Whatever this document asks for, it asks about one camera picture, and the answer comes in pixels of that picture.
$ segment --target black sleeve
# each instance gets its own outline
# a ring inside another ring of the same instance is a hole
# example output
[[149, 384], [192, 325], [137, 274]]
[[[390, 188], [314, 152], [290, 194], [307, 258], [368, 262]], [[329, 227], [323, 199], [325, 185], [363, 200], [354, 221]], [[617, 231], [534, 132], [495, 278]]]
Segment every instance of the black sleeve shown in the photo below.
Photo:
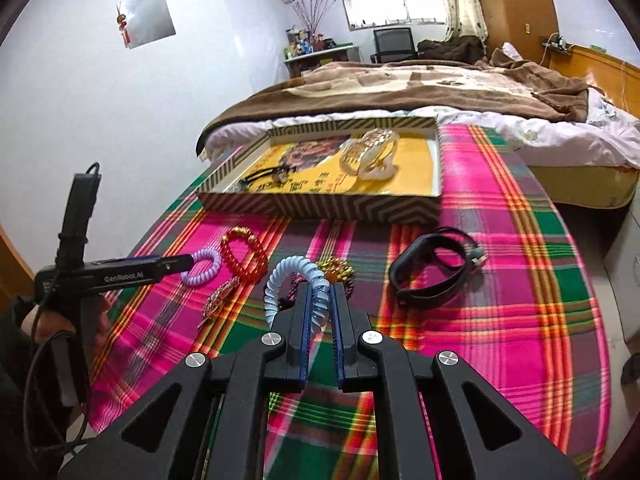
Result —
[[[22, 403], [24, 387], [31, 358], [29, 338], [17, 324], [24, 319], [26, 312], [34, 307], [33, 301], [17, 298], [12, 302], [9, 313], [0, 317], [0, 464], [15, 471], [16, 479], [55, 478], [62, 456], [46, 456], [38, 454], [41, 459], [40, 473], [37, 473], [27, 459], [24, 447], [22, 427]], [[36, 371], [36, 382], [42, 394], [50, 418], [58, 433], [66, 435], [71, 409], [62, 406], [58, 383], [55, 376], [53, 359], [50, 354], [43, 355], [42, 362]], [[41, 404], [33, 396], [28, 417], [31, 441], [34, 446], [55, 446], [60, 444], [56, 433], [44, 416]]]

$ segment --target human hand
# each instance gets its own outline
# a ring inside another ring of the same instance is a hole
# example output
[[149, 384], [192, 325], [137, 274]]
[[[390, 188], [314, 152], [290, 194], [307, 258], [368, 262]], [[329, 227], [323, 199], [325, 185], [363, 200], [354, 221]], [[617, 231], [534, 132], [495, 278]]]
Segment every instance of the human hand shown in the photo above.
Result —
[[[100, 314], [100, 321], [98, 322], [98, 332], [95, 334], [95, 347], [94, 355], [100, 354], [107, 341], [107, 330], [109, 329], [109, 319], [107, 318], [106, 311], [110, 309], [110, 303], [100, 296], [102, 302], [102, 313]], [[31, 330], [35, 321], [38, 307], [34, 307], [24, 318], [20, 329], [28, 336], [31, 336]], [[59, 332], [60, 330], [68, 330], [69, 332], [76, 333], [76, 328], [71, 322], [62, 314], [54, 312], [52, 310], [43, 310], [38, 319], [38, 325], [35, 332], [35, 341], [37, 344], [41, 344], [49, 335]]]

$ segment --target light blue coil hair tie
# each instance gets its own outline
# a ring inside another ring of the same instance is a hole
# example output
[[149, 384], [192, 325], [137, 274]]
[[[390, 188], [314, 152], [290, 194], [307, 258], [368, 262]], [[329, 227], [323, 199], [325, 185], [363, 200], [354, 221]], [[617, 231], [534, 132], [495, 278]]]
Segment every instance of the light blue coil hair tie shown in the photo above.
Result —
[[329, 286], [324, 272], [304, 256], [289, 256], [284, 258], [273, 269], [264, 289], [264, 317], [269, 328], [278, 313], [278, 295], [284, 280], [292, 272], [302, 274], [311, 288], [311, 333], [318, 335], [326, 325], [329, 317]]
[[180, 280], [184, 283], [185, 286], [204, 285], [205, 283], [213, 280], [220, 272], [220, 267], [222, 266], [222, 257], [220, 256], [220, 252], [217, 249], [204, 248], [194, 252], [192, 256], [195, 263], [201, 262], [203, 260], [210, 260], [211, 266], [209, 267], [209, 269], [204, 270], [203, 272], [199, 272], [194, 276], [190, 276], [188, 271], [182, 272], [180, 274]]

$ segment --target window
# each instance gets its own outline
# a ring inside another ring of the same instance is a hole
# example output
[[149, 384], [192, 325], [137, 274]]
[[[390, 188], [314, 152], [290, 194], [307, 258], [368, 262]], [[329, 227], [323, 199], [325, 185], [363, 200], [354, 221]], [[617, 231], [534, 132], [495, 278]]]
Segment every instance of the window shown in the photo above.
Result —
[[342, 0], [351, 30], [398, 23], [446, 23], [442, 0]]

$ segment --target striped box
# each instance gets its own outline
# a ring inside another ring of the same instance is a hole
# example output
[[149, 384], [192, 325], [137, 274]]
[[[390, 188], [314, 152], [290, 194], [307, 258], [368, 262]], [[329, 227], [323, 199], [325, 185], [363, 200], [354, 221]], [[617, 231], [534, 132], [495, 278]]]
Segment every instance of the striped box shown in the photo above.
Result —
[[[331, 193], [237, 193], [226, 192], [272, 144], [318, 140], [347, 134], [363, 134], [372, 128], [403, 131], [421, 130], [434, 141], [433, 196]], [[440, 135], [432, 118], [365, 118], [322, 121], [269, 130], [264, 136], [243, 146], [211, 173], [196, 190], [202, 205], [210, 211], [254, 213], [292, 218], [331, 218], [394, 224], [438, 225], [442, 193], [442, 154]]]

